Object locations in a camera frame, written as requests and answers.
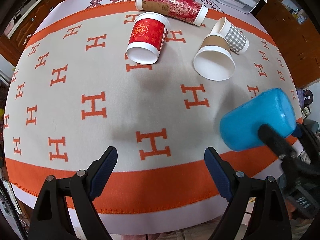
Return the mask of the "blue plastic cup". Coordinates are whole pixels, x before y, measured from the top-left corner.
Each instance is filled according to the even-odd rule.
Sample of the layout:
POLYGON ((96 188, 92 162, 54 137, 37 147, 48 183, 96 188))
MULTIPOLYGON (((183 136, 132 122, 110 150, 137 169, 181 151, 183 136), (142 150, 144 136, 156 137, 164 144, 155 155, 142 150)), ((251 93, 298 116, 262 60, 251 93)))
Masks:
POLYGON ((225 114, 220 121, 220 135, 231 150, 240 152, 263 145, 258 129, 264 124, 285 138, 296 129, 291 101, 280 88, 266 90, 225 114))

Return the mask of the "brown sleeve paper cup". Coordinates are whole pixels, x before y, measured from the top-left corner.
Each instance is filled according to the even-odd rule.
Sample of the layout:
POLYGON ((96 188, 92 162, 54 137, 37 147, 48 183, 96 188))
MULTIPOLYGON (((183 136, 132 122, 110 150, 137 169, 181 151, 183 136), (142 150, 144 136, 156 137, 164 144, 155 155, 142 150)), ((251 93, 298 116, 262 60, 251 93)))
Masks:
POLYGON ((196 72, 212 81, 225 81, 235 72, 235 62, 226 39, 220 34, 208 34, 193 59, 196 72))

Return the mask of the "grey checked paper cup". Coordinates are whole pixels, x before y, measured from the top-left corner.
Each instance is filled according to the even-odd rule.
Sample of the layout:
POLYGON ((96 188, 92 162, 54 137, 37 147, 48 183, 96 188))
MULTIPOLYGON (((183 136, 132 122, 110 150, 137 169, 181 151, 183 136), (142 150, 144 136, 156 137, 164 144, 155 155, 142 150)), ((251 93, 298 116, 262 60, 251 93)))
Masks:
POLYGON ((222 17, 216 22, 211 33, 223 36, 230 50, 237 54, 243 54, 249 48, 249 40, 226 17, 222 17))

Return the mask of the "small red paper cup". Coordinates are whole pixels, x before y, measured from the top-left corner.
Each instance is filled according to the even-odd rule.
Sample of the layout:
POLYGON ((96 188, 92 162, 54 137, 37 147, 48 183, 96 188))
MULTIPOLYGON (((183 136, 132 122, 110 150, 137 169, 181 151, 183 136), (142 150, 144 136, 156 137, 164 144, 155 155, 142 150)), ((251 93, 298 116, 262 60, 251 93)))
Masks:
POLYGON ((169 30, 170 23, 165 16, 155 12, 140 14, 131 31, 127 57, 140 64, 156 63, 169 30))

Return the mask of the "tall red patterned cup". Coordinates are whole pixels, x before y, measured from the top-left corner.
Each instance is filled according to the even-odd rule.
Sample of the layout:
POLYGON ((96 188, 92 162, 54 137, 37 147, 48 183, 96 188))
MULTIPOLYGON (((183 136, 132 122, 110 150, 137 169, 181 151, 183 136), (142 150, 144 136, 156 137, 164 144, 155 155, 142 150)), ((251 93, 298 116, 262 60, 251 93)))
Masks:
POLYGON ((177 20, 200 26, 208 8, 195 0, 136 0, 136 9, 156 12, 177 20))

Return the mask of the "dark wooden side cabinet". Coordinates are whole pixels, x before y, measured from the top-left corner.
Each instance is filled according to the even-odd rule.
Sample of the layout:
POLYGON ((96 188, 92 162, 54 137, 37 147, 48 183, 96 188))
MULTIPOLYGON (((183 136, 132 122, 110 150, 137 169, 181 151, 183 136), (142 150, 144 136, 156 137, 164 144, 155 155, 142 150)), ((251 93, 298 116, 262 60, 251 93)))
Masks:
POLYGON ((319 32, 311 20, 299 24, 278 0, 268 0, 256 18, 279 48, 295 85, 319 81, 319 32))

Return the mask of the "wooden kitchen cabinet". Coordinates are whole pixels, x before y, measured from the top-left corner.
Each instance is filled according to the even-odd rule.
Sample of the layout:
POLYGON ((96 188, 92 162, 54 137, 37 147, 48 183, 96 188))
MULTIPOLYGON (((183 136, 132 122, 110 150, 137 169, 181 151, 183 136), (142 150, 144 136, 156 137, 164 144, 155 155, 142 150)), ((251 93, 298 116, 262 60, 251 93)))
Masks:
POLYGON ((1 0, 1 56, 17 63, 40 24, 64 0, 1 0))

